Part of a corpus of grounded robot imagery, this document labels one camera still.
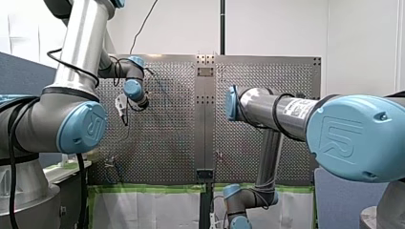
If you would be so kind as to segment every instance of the black cable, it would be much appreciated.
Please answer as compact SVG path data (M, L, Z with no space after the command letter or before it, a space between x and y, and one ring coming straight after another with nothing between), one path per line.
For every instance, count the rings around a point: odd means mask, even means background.
M227 212L225 212L225 215L224 215L223 229L225 229L226 216L227 216Z
M78 68L78 67L75 66L75 65L66 63L65 61L60 60L60 59L58 59L58 58L56 58L56 57L53 56L54 53L61 52L61 51L62 51L62 49L57 49L57 50L54 50L54 51L49 51L49 52L47 52L47 56L49 56L50 59L52 59L52 60L58 62L59 64L62 64L62 65L64 65L64 66L68 67L68 68L71 68L71 69L75 70L75 71L82 72L82 73L85 73L85 74L89 75L91 78L93 78L93 79L96 80L96 87L98 87L98 84L100 83L100 80L98 79L98 77L97 77L96 75L94 75L93 73L87 72L87 71L85 71L85 70L82 70L82 69Z
M212 200L211 200L211 213L214 212L214 200L216 198L224 198L224 196L216 196L216 197L212 198Z
M86 182L86 170L84 168L84 160L81 154L76 154L77 163L80 173L80 185L81 185L81 198L80 198L80 215L78 217L78 229L84 228L84 223L86 220L86 209L87 209L87 182Z
M273 107L272 107L272 116L273 116L273 120L274 120L274 124L276 125L277 129L279 132L281 132L281 134L285 135L286 137L288 137L289 139L292 140L296 140L296 141L303 141L295 136L293 136L292 134L290 134L288 131L286 131L286 129L283 128L283 126L280 124L280 121L278 120L278 116L277 116L277 106L278 103L280 102L280 100L283 97L295 97L293 94L280 94L273 103Z
M137 42L137 38L138 38L138 36L140 35L140 33L142 32L143 27L144 27L145 24L146 24L146 21L148 20L149 16L150 16L151 13L152 13L153 8L155 7L155 5L156 5L157 3L158 3L158 0L156 0L156 1L153 3L152 8L149 10L148 14L146 15L145 19L143 20L142 26L140 27L138 33L135 35L135 37L134 37L134 42L133 42L133 44L132 44L131 50L129 51L130 54L132 54L132 50L133 50L134 47L135 47L135 43Z
M123 69L122 69L122 65L121 65L120 61L115 56L110 55L110 58L113 58L113 59L116 60L116 63L114 64L115 77L113 79L113 85L114 85L114 87L117 87L119 85L120 79L122 78Z
M16 141L16 135L15 131L17 129L18 124L20 123L21 119L25 115L25 113L35 104L37 101L39 101L39 98L37 97L29 97L29 100L24 101L21 103L22 105L27 104L25 109L20 112L21 114L14 120L11 126L10 134L9 134L9 154L10 154L10 162L11 162L11 190L10 190L10 199L9 199L9 215L10 215L10 223L11 227L13 229L18 229L18 224L15 219L15 190L16 190L16 185L17 185L17 169L15 165L15 152L14 152L14 143Z

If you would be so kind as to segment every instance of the blue joint cap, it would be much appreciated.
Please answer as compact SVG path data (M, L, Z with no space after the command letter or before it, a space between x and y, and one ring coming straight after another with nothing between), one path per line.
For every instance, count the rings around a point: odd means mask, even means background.
M273 201L271 202L271 205L276 205L278 203L278 192L274 191L274 197Z
M131 61L133 61L134 63L138 64L139 66L141 66L142 68L145 67L145 61L136 55L131 55L130 57L128 57L128 59L130 59Z
M57 149L68 155L93 150L104 136L106 123L106 112L99 103L88 101L78 105L59 128Z
M233 87L229 88L226 92L225 113L229 121L236 121L238 111L238 100L236 99L236 92Z
M224 187L224 198L230 198L241 191L241 185L230 184Z
M252 229L249 219L238 216L230 222L230 229Z
M136 79L128 79L124 84L124 93L131 100L138 101L142 96L142 86Z
M307 144L330 173L362 182L405 177L405 108L387 98L348 95L317 109Z
M116 8L125 7L125 0L112 0L111 1Z

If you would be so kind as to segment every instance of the ur logo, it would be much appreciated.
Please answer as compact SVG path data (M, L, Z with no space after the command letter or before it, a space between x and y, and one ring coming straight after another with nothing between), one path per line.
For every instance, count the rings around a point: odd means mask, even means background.
M88 138L92 140L100 140L102 128L104 125L104 119L97 116L96 114L90 115L91 122L87 128Z
M361 122L324 117L319 142L320 152L340 158L350 157L355 151L354 142L359 142L363 131Z

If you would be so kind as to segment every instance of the pegboard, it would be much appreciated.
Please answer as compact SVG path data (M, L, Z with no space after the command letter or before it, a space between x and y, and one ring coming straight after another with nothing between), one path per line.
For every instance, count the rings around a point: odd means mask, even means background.
M232 85L265 87L282 93L320 96L320 58L243 57L217 59L215 180L216 182L255 182L259 169L262 131L225 117L225 92ZM311 185L316 163L305 143L285 139L277 172L277 183Z
M320 60L313 57L215 56L210 63L213 83L198 76L201 60L195 55L144 55L144 85L150 106L130 112L130 128L123 126L115 108L122 93L113 80L101 80L98 95L109 122L98 152L92 155L91 184L119 181L150 184L192 184L196 170L214 169L215 182L254 182L259 165L261 133L245 123L233 123L224 115L225 91L232 85L270 87L280 92L318 97ZM209 96L213 109L205 110L197 96ZM213 135L207 135L212 129ZM198 135L204 130L205 136ZM116 169L106 168L114 157ZM314 167L303 143L285 141L278 170L279 183L305 185Z
M195 183L195 56L146 59L144 85L149 107L141 113L129 111L129 128L115 108L115 98L123 93L122 82L102 80L97 89L108 113L105 137L89 178L93 184L120 181L129 183ZM105 168L114 157L116 168Z

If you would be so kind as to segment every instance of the white wall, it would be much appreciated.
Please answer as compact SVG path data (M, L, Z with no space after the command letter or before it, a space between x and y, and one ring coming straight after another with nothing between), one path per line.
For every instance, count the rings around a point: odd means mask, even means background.
M391 94L402 0L330 0L327 94Z
M127 1L109 22L117 53L129 53L153 2ZM134 53L219 52L219 12L219 0L159 1ZM327 25L328 0L227 0L226 54L326 57Z
M0 0L0 52L52 67L46 52L63 45L66 28L43 0Z
M129 53L154 0L128 0L108 23L117 53ZM219 50L219 1L159 1L133 53L196 54Z

